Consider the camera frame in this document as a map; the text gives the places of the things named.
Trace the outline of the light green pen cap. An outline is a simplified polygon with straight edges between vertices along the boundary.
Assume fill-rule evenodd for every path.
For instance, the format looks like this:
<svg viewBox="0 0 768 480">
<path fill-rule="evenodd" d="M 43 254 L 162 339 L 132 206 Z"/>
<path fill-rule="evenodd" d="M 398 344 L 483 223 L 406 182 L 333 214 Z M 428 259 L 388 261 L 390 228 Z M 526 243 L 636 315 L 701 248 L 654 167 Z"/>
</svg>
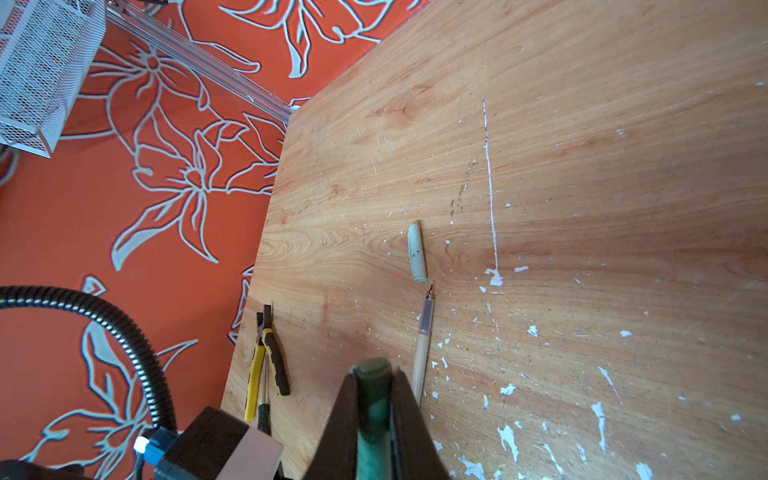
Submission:
<svg viewBox="0 0 768 480">
<path fill-rule="evenodd" d="M 417 283 L 425 283 L 428 279 L 427 266 L 421 228 L 418 222 L 409 226 L 407 240 L 412 277 Z"/>
</svg>

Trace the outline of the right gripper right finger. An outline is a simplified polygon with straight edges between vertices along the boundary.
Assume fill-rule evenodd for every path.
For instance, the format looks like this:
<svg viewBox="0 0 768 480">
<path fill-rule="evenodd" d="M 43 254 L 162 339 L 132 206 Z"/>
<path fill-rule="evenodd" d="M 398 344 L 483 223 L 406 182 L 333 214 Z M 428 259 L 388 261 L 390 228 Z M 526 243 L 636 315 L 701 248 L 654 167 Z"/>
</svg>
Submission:
<svg viewBox="0 0 768 480">
<path fill-rule="evenodd" d="M 401 370 L 393 373 L 391 381 L 390 443 L 394 479 L 450 478 Z"/>
</svg>

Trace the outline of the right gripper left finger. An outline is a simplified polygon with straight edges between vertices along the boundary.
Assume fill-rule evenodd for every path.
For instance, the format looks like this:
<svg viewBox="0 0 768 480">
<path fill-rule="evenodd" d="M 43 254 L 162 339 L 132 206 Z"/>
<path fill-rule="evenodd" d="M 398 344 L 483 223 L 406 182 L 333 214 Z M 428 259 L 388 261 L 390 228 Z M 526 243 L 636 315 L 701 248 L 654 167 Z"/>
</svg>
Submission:
<svg viewBox="0 0 768 480">
<path fill-rule="evenodd" d="M 356 478 L 359 428 L 357 385 L 354 374 L 344 377 L 304 480 Z"/>
</svg>

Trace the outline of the dark green pen cap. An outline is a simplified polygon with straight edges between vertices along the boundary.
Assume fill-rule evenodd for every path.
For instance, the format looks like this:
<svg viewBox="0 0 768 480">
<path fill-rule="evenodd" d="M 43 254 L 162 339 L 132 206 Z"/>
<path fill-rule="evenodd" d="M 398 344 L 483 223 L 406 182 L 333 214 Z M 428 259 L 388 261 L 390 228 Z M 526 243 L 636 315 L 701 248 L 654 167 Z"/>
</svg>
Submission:
<svg viewBox="0 0 768 480">
<path fill-rule="evenodd" d="M 392 365 L 384 357 L 352 369 L 357 381 L 357 479 L 391 479 L 390 410 Z"/>
</svg>

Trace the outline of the grey green pen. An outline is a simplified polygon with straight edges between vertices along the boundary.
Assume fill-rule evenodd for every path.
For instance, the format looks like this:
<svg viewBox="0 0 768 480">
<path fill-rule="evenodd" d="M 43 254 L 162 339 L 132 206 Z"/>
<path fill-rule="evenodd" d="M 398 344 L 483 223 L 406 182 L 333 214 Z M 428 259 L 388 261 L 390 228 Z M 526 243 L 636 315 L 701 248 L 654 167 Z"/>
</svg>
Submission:
<svg viewBox="0 0 768 480">
<path fill-rule="evenodd" d="M 434 286 L 431 285 L 425 297 L 422 313 L 419 318 L 418 336 L 412 369 L 411 388 L 417 405 L 421 404 L 421 398 L 423 396 L 427 357 L 434 314 L 434 301 Z"/>
</svg>

